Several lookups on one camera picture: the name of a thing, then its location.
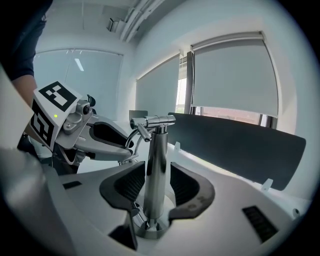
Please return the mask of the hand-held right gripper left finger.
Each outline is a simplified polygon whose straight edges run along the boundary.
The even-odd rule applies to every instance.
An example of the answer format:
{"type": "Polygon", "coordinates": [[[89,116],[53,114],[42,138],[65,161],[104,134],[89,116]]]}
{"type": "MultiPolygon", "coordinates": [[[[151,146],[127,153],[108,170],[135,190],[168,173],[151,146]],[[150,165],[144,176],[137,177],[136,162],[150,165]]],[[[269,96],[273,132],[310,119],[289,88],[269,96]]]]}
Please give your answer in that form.
{"type": "Polygon", "coordinates": [[[140,255],[132,205],[123,193],[142,188],[144,162],[69,175],[44,165],[43,172],[76,256],[140,255]]]}

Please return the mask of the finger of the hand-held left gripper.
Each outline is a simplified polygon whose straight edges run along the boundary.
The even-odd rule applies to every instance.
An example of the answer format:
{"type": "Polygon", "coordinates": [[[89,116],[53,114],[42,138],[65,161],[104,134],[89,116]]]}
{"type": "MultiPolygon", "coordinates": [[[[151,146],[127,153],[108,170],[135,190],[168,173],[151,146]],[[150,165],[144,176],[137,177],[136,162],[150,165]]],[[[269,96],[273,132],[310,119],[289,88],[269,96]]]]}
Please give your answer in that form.
{"type": "Polygon", "coordinates": [[[130,150],[103,143],[91,137],[87,139],[79,137],[74,148],[84,152],[86,156],[95,161],[123,161],[132,155],[130,150]]]}
{"type": "Polygon", "coordinates": [[[86,124],[89,134],[95,141],[118,148],[125,148],[128,134],[113,120],[93,114],[86,124]]]}

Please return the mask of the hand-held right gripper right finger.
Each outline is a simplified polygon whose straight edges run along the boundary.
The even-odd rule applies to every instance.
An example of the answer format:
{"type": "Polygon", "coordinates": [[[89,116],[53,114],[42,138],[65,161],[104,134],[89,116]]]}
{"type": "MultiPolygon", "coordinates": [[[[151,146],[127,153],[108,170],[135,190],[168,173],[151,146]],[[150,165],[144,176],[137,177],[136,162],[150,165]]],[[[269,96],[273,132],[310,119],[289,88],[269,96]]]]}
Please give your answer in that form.
{"type": "Polygon", "coordinates": [[[157,256],[259,256],[271,249],[293,218],[267,195],[238,178],[170,164],[176,207],[157,256]]]}

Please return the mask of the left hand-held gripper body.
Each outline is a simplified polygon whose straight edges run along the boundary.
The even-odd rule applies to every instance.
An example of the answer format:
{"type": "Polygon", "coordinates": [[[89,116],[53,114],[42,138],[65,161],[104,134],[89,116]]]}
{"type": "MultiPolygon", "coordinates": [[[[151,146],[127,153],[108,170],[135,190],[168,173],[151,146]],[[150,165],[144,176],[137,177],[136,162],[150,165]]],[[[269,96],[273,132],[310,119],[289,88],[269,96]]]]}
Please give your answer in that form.
{"type": "Polygon", "coordinates": [[[41,143],[51,151],[51,166],[58,174],[75,174],[86,154],[74,146],[96,111],[95,99],[87,99],[55,81],[33,91],[30,126],[41,143]]]}

